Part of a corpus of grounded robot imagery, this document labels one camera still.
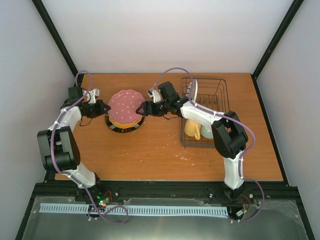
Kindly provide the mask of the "pink dotted scalloped plate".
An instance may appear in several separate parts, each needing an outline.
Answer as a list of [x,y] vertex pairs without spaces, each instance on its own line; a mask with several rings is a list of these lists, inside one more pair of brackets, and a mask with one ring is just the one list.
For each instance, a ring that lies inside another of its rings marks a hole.
[[110,121],[121,125],[139,122],[142,119],[142,115],[137,114],[136,110],[144,101],[144,97],[135,90],[119,91],[108,102],[110,110],[107,113]]

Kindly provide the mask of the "dark striped bottom plate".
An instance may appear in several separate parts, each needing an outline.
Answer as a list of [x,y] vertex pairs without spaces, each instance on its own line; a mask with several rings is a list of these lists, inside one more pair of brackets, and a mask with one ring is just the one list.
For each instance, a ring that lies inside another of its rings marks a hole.
[[112,131],[114,131],[116,133],[124,134],[124,133],[133,132],[133,131],[137,130],[139,127],[141,127],[141,125],[144,123],[145,117],[142,116],[137,123],[134,123],[133,126],[129,126],[129,127],[126,127],[126,128],[114,125],[110,121],[109,116],[107,114],[105,115],[104,120],[105,120],[105,123],[106,123],[107,127],[110,130],[112,130]]

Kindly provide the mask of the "yellow scalloped plate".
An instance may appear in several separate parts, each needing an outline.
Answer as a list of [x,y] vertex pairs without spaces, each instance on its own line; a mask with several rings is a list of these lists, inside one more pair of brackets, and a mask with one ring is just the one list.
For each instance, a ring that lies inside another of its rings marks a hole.
[[128,120],[126,120],[124,123],[121,123],[120,120],[114,120],[112,116],[109,116],[109,121],[116,127],[116,128],[120,128],[120,129],[128,129],[128,128],[132,128],[135,125],[137,125],[140,121],[143,120],[143,117],[140,117],[134,121],[129,122]]

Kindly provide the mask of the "yellow ceramic mug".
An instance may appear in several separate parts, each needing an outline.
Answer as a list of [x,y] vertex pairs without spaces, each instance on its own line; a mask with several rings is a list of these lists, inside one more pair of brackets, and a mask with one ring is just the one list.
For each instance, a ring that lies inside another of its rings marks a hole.
[[184,133],[189,136],[195,138],[197,141],[201,139],[201,124],[191,120],[187,119],[184,125]]

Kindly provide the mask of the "white plate with blue stripes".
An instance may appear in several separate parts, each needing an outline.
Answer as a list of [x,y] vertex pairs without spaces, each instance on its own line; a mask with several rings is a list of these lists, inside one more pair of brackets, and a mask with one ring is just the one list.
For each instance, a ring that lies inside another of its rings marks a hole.
[[193,101],[197,100],[197,96],[198,96],[198,80],[197,79],[193,79],[186,90],[186,96],[188,98],[190,98]]

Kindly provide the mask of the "green patterned small bowl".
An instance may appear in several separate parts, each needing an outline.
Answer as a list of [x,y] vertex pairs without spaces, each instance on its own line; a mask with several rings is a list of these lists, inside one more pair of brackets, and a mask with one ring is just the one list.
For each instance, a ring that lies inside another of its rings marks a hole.
[[202,137],[206,138],[206,139],[213,139],[213,133],[212,130],[207,129],[205,126],[201,126],[200,128],[200,134]]

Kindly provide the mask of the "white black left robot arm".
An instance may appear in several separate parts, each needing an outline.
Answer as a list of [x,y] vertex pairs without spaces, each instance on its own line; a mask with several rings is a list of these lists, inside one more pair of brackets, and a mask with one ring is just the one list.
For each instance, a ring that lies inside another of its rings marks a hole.
[[99,95],[97,88],[70,87],[55,122],[47,130],[37,133],[44,169],[69,178],[78,188],[86,189],[86,195],[95,202],[103,198],[104,188],[98,175],[81,162],[73,131],[84,117],[92,120],[111,109],[98,99]]

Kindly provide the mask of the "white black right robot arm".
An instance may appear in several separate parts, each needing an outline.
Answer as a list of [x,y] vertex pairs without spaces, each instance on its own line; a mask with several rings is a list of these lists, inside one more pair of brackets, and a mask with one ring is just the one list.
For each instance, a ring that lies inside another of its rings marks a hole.
[[141,116],[163,117],[171,113],[186,120],[192,120],[212,133],[216,151],[224,161],[223,193],[230,202],[235,201],[244,191],[242,158],[248,135],[237,114],[217,112],[196,102],[198,82],[191,80],[185,96],[179,96],[172,83],[167,81],[157,90],[148,90],[150,101],[144,101],[136,109]]

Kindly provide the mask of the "small green-lit circuit board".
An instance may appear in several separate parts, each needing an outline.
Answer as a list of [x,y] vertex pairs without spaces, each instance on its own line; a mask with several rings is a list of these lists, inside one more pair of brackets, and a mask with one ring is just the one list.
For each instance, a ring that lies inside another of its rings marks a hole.
[[106,197],[104,199],[101,199],[98,203],[98,205],[100,207],[106,207],[107,205],[110,205],[113,203],[113,198],[110,196],[110,197]]

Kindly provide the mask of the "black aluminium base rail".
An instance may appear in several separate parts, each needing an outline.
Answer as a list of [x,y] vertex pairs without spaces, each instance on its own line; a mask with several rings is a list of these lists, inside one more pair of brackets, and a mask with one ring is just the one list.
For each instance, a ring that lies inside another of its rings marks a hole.
[[236,206],[246,201],[250,203],[265,200],[293,200],[302,202],[297,187],[283,181],[245,182],[238,197],[229,197],[227,188],[221,181],[111,181],[103,180],[99,189],[92,189],[95,201],[111,195],[113,202],[123,204],[131,198],[195,199],[209,204]]

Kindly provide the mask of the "black left frame post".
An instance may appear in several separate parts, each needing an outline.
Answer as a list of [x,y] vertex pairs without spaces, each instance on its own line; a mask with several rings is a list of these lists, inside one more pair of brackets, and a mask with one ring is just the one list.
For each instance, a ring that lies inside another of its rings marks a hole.
[[71,55],[69,54],[50,14],[48,13],[44,3],[42,0],[31,0],[35,9],[37,10],[39,16],[41,17],[44,25],[46,26],[48,32],[50,33],[53,41],[55,42],[58,50],[60,51],[63,59],[65,60],[69,70],[71,71],[72,75],[75,77],[78,73],[78,69],[72,60]]

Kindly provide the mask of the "black frame post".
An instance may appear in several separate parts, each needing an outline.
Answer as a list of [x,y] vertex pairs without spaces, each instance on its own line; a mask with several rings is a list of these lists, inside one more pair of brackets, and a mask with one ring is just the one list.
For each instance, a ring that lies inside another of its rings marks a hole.
[[274,50],[278,46],[279,42],[281,41],[282,37],[284,36],[285,32],[287,31],[288,27],[290,26],[291,22],[293,21],[294,17],[296,16],[297,12],[299,11],[303,3],[304,0],[292,1],[276,32],[274,33],[271,41],[269,42],[266,50],[264,51],[261,59],[259,60],[255,70],[251,74],[251,77],[254,81],[257,81],[258,77],[262,73],[264,67],[266,66]]
[[50,33],[53,41],[55,42],[58,50],[60,51],[63,59],[65,60],[69,70],[71,71],[72,75],[75,77],[78,73],[78,69],[72,60],[71,55],[69,54],[50,14],[48,13],[44,3],[42,0],[31,0],[35,9],[37,10],[39,16],[41,17],[44,25],[46,26],[48,32]]

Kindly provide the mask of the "black right frame post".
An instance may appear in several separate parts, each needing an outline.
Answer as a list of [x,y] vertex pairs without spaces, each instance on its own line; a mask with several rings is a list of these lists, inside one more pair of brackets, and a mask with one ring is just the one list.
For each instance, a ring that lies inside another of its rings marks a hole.
[[251,74],[251,77],[254,81],[257,81],[258,77],[262,73],[264,67],[266,66],[274,50],[278,46],[279,42],[281,41],[282,37],[284,36],[285,32],[287,31],[288,27],[290,26],[291,22],[293,21],[294,17],[296,16],[297,12],[299,11],[303,3],[304,0],[292,1],[276,32],[274,33],[271,41],[269,42],[266,50],[264,51],[261,59],[259,60],[255,70]]

